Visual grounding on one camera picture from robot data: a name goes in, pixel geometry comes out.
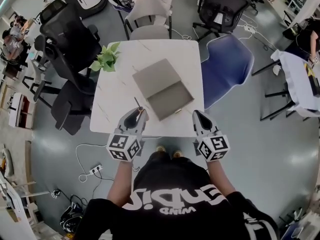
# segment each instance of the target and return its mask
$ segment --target green leaves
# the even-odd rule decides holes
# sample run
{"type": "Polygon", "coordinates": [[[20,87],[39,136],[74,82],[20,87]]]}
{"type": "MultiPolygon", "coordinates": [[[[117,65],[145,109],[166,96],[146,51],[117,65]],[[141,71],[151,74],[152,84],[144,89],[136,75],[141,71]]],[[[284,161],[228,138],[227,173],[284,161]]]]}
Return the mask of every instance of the green leaves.
{"type": "Polygon", "coordinates": [[[118,49],[118,46],[120,45],[120,42],[116,42],[113,45],[111,45],[110,50],[115,53],[116,50],[118,49]]]}
{"type": "Polygon", "coordinates": [[[95,60],[89,69],[92,69],[93,71],[99,71],[103,66],[99,63],[99,61],[95,60]]]}
{"type": "Polygon", "coordinates": [[[115,63],[121,53],[119,51],[116,52],[119,45],[120,42],[116,42],[111,45],[110,48],[103,46],[101,53],[96,57],[97,60],[95,60],[89,68],[93,71],[99,71],[100,69],[106,72],[116,71],[115,63]]]}

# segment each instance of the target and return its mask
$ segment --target black t-shirt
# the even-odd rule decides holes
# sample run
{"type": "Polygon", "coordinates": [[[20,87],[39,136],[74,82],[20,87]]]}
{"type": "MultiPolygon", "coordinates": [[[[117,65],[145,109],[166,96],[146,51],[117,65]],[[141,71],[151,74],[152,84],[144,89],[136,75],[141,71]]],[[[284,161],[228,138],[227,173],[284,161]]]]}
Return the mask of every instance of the black t-shirt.
{"type": "Polygon", "coordinates": [[[74,240],[279,239],[276,223],[239,192],[224,197],[208,173],[192,162],[154,163],[137,175],[122,208],[93,199],[74,240]]]}
{"type": "Polygon", "coordinates": [[[301,30],[300,34],[296,38],[298,46],[307,53],[310,53],[310,37],[311,33],[314,31],[318,35],[318,39],[316,40],[315,50],[320,50],[320,20],[312,20],[306,26],[305,29],[301,30]]]}

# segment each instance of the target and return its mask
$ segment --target power strip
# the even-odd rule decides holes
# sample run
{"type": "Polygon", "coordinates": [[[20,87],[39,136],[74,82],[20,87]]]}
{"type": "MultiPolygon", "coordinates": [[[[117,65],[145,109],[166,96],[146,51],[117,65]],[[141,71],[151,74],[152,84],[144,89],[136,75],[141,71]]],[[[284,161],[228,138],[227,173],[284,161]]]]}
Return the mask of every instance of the power strip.
{"type": "Polygon", "coordinates": [[[252,34],[255,34],[255,33],[256,33],[256,31],[254,30],[254,28],[251,27],[251,26],[244,25],[243,28],[244,28],[245,31],[248,31],[248,32],[250,32],[250,33],[252,33],[252,34]]]}
{"type": "Polygon", "coordinates": [[[103,166],[102,166],[101,164],[99,164],[98,166],[92,168],[92,169],[89,171],[89,175],[94,175],[94,174],[96,174],[97,172],[100,172],[102,169],[103,169],[103,166]]]}

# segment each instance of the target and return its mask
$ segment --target gray box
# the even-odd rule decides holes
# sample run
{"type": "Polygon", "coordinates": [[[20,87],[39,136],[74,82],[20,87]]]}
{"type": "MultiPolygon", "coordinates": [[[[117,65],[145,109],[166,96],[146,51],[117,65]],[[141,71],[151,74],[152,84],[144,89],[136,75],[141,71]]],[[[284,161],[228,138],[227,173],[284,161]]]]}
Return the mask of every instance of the gray box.
{"type": "Polygon", "coordinates": [[[140,70],[133,79],[160,121],[194,100],[167,59],[140,70]]]}

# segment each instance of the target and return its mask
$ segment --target black and white marker cube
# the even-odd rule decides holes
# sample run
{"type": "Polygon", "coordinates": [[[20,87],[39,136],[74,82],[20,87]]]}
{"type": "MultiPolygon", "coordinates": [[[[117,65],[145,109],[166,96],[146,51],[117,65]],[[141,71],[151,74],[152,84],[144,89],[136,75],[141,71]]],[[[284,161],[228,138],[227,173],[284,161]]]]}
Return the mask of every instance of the black and white marker cube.
{"type": "Polygon", "coordinates": [[[113,159],[131,162],[141,145],[135,135],[110,134],[106,149],[113,159]]]}
{"type": "Polygon", "coordinates": [[[226,135],[218,135],[202,138],[197,149],[207,162],[212,162],[223,158],[230,145],[226,135]]]}

